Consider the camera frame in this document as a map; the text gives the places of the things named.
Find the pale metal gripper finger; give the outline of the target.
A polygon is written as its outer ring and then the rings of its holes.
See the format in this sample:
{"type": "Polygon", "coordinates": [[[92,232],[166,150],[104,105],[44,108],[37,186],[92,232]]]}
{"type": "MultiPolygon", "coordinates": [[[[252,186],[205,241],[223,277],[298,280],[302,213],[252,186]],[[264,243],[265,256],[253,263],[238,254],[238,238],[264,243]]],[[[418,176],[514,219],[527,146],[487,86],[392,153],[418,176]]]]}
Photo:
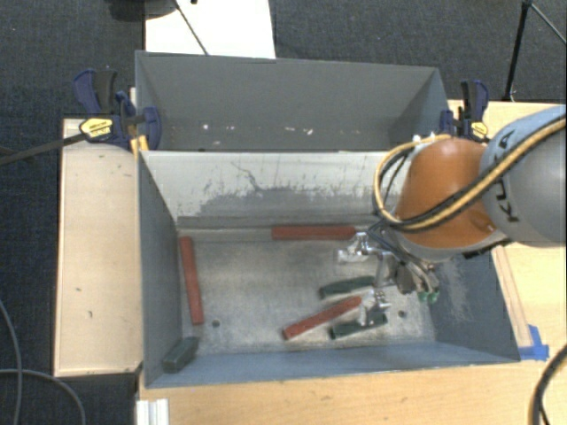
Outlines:
{"type": "Polygon", "coordinates": [[[361,263],[371,257],[379,257],[382,249],[369,240],[369,236],[365,232],[356,233],[349,244],[337,249],[338,263],[361,263]]]}
{"type": "Polygon", "coordinates": [[[369,290],[362,296],[361,324],[363,326],[382,326],[388,321],[387,312],[391,304],[382,290],[369,290]]]}

